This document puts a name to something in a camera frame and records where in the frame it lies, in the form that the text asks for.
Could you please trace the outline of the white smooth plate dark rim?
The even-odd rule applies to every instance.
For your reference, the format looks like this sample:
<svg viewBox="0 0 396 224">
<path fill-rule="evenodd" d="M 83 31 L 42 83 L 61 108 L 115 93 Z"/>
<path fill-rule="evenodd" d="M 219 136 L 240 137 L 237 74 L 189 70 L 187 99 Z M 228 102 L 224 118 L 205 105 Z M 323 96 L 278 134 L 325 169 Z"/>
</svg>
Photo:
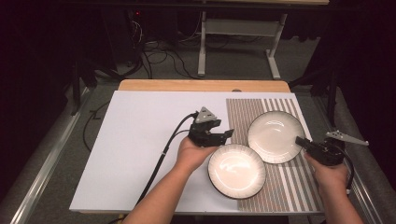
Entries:
<svg viewBox="0 0 396 224">
<path fill-rule="evenodd" d="M 269 111 L 255 118 L 247 132 L 248 146 L 264 162 L 280 164 L 294 159 L 301 151 L 295 143 L 297 137 L 305 138 L 302 123 L 292 114 Z"/>
</svg>

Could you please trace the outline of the white table board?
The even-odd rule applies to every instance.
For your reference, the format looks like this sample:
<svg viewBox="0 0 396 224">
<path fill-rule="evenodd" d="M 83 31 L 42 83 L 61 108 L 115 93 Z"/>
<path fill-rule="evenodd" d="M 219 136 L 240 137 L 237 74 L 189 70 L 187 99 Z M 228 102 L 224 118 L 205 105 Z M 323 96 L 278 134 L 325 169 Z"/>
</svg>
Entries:
<svg viewBox="0 0 396 224">
<path fill-rule="evenodd" d="M 127 213 L 148 182 L 157 183 L 173 166 L 181 135 L 190 128 L 190 114 L 208 108 L 229 127 L 228 99 L 294 98 L 292 93 L 210 91 L 115 91 L 76 193 L 74 212 Z M 219 193 L 202 165 L 190 177 L 177 207 L 179 215 L 270 216 L 248 213 L 237 200 Z"/>
</svg>

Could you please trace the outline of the black stand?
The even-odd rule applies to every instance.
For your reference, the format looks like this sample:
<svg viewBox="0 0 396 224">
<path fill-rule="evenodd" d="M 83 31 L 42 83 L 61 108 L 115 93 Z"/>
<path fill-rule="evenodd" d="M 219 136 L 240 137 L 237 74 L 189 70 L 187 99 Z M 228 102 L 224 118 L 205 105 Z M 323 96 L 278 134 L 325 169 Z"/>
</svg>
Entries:
<svg viewBox="0 0 396 224">
<path fill-rule="evenodd" d="M 326 116 L 330 124 L 334 127 L 334 113 L 336 106 L 337 73 L 335 70 L 321 68 L 314 72 L 309 72 L 302 77 L 298 77 L 288 83 L 292 89 L 299 85 L 312 84 L 310 93 L 312 96 L 327 95 Z"/>
<path fill-rule="evenodd" d="M 83 82 L 89 89 L 97 86 L 92 62 L 88 59 L 82 58 L 76 60 L 72 66 L 72 92 L 73 92 L 73 109 L 72 116 L 75 116 L 81 106 L 81 89 L 80 82 Z"/>
</svg>

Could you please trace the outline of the white ribbed plate dark rim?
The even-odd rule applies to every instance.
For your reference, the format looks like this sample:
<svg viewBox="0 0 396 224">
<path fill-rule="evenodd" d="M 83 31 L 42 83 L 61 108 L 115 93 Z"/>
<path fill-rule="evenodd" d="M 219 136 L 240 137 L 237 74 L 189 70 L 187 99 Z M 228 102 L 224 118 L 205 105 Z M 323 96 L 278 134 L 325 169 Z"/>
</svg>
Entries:
<svg viewBox="0 0 396 224">
<path fill-rule="evenodd" d="M 220 147 L 210 157 L 207 171 L 214 188 L 236 200 L 255 196 L 266 180 L 266 169 L 260 155 L 242 145 Z"/>
</svg>

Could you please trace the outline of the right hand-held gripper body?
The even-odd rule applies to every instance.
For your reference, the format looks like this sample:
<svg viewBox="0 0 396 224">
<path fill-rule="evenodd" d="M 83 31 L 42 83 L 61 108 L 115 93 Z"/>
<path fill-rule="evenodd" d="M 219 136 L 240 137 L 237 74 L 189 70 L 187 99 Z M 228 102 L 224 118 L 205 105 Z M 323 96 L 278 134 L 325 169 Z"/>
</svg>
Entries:
<svg viewBox="0 0 396 224">
<path fill-rule="evenodd" d="M 306 152 L 319 163 L 326 166 L 341 164 L 347 157 L 346 143 L 368 146 L 369 142 L 341 133 L 340 131 L 326 133 L 321 143 L 305 140 Z"/>
</svg>

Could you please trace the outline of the person's left hand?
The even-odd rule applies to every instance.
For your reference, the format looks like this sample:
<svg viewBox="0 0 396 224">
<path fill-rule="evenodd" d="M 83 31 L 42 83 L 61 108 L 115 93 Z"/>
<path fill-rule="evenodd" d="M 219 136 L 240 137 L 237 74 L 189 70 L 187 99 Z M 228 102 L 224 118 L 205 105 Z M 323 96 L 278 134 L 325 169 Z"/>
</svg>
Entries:
<svg viewBox="0 0 396 224">
<path fill-rule="evenodd" d="M 185 137 L 180 142 L 174 168 L 190 175 L 217 149 L 218 147 L 198 147 L 189 137 Z"/>
</svg>

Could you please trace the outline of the wooden table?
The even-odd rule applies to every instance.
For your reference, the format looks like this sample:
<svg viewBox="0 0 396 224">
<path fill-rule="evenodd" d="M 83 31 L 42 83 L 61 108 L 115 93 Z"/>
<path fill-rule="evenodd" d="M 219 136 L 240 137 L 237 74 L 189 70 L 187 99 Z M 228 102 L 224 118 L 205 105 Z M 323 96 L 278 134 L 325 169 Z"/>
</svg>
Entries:
<svg viewBox="0 0 396 224">
<path fill-rule="evenodd" d="M 126 79 L 119 91 L 290 92 L 290 88 L 281 80 Z"/>
</svg>

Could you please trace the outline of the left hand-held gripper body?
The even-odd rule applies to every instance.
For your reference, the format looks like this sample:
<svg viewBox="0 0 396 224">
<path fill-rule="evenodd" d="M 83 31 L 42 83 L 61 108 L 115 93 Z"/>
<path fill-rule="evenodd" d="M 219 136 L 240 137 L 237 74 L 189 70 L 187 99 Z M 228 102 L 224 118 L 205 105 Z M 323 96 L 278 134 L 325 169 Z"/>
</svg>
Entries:
<svg viewBox="0 0 396 224">
<path fill-rule="evenodd" d="M 224 145 L 226 140 L 223 133 L 212 133 L 209 121 L 218 119 L 206 107 L 202 107 L 194 116 L 188 137 L 198 147 L 218 147 Z"/>
</svg>

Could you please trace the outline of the person's right hand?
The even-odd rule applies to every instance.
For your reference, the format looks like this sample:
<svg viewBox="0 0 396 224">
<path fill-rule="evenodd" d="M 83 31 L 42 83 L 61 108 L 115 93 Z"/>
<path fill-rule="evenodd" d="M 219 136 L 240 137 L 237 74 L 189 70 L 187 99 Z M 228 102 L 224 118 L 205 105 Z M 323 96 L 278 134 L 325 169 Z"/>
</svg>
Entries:
<svg viewBox="0 0 396 224">
<path fill-rule="evenodd" d="M 308 153 L 305 153 L 304 157 L 314 168 L 314 176 L 318 182 L 318 189 L 321 195 L 340 196 L 347 193 L 347 167 L 343 163 L 325 166 Z"/>
</svg>

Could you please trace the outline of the striped brown white placemat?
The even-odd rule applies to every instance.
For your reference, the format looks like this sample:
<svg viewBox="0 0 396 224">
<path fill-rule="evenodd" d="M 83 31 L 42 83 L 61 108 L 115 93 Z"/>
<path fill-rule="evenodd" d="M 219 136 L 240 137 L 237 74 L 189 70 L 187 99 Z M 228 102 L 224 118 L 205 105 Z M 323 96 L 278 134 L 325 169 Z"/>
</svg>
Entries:
<svg viewBox="0 0 396 224">
<path fill-rule="evenodd" d="M 292 114 L 304 128 L 305 138 L 311 137 L 298 102 L 294 98 L 228 99 L 229 127 L 234 129 L 231 142 L 248 147 L 248 128 L 252 121 L 269 111 Z M 291 161 L 280 164 L 264 162 L 266 180 L 255 196 L 238 202 L 238 209 L 248 213 L 321 214 L 322 201 L 313 170 L 304 158 L 304 151 Z"/>
</svg>

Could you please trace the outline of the white metal stand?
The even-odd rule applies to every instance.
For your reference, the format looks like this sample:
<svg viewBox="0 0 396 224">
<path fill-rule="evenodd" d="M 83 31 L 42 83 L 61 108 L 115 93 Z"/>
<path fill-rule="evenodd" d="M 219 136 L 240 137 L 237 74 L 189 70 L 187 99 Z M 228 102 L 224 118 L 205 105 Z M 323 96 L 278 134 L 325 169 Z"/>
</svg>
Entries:
<svg viewBox="0 0 396 224">
<path fill-rule="evenodd" d="M 272 47 L 265 51 L 265 56 L 270 67 L 272 78 L 281 79 L 276 64 L 275 54 L 287 17 L 287 14 L 281 14 L 278 21 L 208 19 L 206 17 L 206 12 L 203 11 L 201 13 L 201 37 L 197 75 L 199 77 L 205 76 L 205 42 L 207 35 L 241 35 L 272 38 Z"/>
</svg>

